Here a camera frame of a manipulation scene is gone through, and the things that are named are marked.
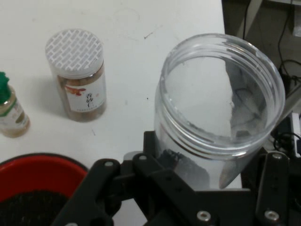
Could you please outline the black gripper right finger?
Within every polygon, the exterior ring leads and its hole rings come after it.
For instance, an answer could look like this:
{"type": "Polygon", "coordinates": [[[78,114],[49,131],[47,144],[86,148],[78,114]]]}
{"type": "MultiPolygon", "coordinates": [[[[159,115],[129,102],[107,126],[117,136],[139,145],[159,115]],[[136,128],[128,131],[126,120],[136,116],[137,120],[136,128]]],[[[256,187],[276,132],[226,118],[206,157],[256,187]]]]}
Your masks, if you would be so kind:
{"type": "Polygon", "coordinates": [[[301,224],[301,160],[261,149],[241,173],[255,195],[254,225],[301,224]]]}

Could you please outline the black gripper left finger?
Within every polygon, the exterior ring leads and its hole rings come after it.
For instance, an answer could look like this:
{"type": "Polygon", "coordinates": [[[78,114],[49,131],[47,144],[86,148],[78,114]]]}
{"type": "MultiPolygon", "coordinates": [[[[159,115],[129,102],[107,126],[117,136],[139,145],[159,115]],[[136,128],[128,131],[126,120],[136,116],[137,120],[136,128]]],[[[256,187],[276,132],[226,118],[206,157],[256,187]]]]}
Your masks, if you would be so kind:
{"type": "Polygon", "coordinates": [[[134,199],[149,226],[211,226],[213,211],[150,151],[130,160],[97,160],[55,218],[55,226],[112,226],[124,200],[134,199]]]}

